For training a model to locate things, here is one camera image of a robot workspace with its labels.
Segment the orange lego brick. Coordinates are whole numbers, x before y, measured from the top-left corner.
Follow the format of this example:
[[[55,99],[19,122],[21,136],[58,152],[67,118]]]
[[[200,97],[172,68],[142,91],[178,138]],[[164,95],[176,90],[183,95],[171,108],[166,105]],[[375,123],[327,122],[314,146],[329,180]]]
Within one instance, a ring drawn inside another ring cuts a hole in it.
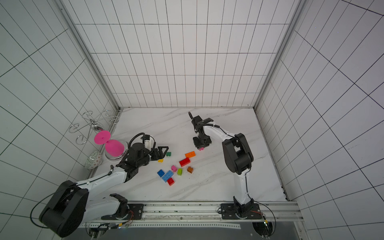
[[[186,156],[186,158],[193,158],[196,156],[196,153],[194,151],[192,151],[192,152],[186,153],[185,156]]]

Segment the long red lego brick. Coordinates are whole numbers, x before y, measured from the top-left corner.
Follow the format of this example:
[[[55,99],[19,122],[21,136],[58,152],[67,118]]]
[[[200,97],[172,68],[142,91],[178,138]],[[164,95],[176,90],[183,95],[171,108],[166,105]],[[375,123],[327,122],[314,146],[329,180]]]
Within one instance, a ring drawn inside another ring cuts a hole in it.
[[[186,166],[186,165],[188,165],[190,163],[191,163],[190,158],[185,158],[185,159],[179,161],[179,164],[180,164],[181,167],[184,167],[184,166]]]

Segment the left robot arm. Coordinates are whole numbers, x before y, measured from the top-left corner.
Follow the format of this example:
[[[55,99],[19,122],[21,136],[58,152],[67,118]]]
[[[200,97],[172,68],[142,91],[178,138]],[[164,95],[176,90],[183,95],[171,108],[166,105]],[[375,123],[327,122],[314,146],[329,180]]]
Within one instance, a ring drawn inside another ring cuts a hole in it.
[[[44,227],[64,238],[80,225],[98,218],[115,220],[132,219],[135,213],[128,200],[119,194],[110,194],[99,200],[94,198],[117,185],[131,180],[139,168],[151,161],[163,159],[169,147],[147,148],[146,144],[134,143],[116,166],[104,174],[80,182],[65,181],[49,196],[39,221]]]

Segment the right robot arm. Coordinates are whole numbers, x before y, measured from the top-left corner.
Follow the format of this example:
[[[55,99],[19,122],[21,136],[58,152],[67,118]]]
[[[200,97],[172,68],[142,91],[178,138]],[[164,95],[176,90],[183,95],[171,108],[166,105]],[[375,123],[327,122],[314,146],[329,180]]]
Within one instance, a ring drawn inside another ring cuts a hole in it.
[[[245,135],[232,134],[215,124],[211,118],[202,119],[188,113],[197,134],[193,142],[198,150],[208,147],[214,137],[222,143],[226,166],[234,173],[236,194],[234,195],[234,212],[239,219],[246,219],[254,206],[254,200],[249,196],[247,173],[252,168],[254,157]]]

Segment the dark blue lego brick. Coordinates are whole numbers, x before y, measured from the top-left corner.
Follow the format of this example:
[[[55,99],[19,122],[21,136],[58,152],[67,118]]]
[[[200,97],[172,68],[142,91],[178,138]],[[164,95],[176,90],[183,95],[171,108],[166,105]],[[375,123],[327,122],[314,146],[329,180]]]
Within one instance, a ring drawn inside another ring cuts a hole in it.
[[[162,178],[165,175],[165,172],[163,170],[159,170],[157,174],[159,175],[160,178]]]

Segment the small pink lego brick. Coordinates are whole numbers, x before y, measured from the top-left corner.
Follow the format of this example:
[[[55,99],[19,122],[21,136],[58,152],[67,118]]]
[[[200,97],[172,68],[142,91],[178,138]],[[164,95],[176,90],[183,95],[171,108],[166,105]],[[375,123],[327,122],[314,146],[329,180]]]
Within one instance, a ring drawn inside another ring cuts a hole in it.
[[[176,171],[178,170],[178,168],[175,167],[174,165],[172,165],[171,170],[172,170],[173,172],[176,172]]]

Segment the light blue lego brick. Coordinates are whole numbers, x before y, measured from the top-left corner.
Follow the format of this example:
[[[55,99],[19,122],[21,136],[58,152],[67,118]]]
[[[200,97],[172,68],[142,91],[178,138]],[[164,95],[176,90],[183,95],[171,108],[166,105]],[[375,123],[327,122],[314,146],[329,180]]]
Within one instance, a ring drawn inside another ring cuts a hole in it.
[[[163,176],[162,176],[162,180],[164,182],[167,182],[172,176],[174,175],[174,172],[172,170],[169,170],[167,173],[165,173]]]

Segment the small red lego brick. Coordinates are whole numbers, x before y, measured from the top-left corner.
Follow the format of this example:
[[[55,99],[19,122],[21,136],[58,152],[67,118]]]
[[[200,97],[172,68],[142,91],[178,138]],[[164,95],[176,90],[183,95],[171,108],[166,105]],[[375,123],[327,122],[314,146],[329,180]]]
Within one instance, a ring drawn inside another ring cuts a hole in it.
[[[169,186],[172,186],[172,185],[175,183],[175,181],[174,181],[173,178],[169,178],[169,179],[167,180],[167,183],[169,184]]]

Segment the patterned white mug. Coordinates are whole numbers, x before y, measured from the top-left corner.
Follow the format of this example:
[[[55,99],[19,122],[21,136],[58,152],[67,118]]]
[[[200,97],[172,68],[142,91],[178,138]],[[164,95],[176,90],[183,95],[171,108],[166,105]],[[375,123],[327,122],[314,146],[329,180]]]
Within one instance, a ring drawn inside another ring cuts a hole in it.
[[[99,151],[94,151],[87,158],[85,162],[85,168],[88,170],[92,170],[98,166],[100,166],[103,162],[102,155]]]

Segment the aluminium mounting rail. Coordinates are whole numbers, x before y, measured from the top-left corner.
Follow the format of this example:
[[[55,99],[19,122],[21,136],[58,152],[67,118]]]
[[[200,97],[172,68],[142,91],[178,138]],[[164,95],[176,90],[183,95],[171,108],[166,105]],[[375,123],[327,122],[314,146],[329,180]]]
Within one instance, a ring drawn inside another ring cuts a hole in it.
[[[133,223],[302,222],[296,202],[259,202],[246,217],[238,217],[233,202],[128,202]]]

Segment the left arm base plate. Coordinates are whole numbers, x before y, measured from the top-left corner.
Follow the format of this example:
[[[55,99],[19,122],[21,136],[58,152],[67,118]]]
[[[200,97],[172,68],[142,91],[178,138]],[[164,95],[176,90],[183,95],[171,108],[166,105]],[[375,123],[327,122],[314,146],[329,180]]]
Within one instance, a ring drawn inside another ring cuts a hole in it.
[[[102,216],[102,220],[141,220],[144,204],[125,204],[118,207],[115,214]]]

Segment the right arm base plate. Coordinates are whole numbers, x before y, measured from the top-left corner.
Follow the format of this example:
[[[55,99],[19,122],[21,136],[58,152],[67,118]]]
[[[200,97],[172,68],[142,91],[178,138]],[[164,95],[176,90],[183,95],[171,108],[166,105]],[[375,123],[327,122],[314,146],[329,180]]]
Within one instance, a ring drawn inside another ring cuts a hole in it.
[[[238,206],[236,204],[221,204],[217,210],[223,220],[261,220],[262,214],[258,204]]]

